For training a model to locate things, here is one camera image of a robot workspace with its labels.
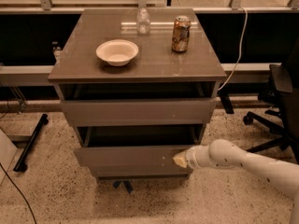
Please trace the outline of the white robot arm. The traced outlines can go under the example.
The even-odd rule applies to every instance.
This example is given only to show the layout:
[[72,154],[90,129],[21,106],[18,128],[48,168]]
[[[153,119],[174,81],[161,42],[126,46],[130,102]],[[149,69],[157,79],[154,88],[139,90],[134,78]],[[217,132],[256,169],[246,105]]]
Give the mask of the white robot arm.
[[188,148],[176,154],[173,160],[176,165],[193,170],[204,167],[239,167],[246,170],[293,199],[289,224],[299,224],[298,164],[250,153],[224,139]]

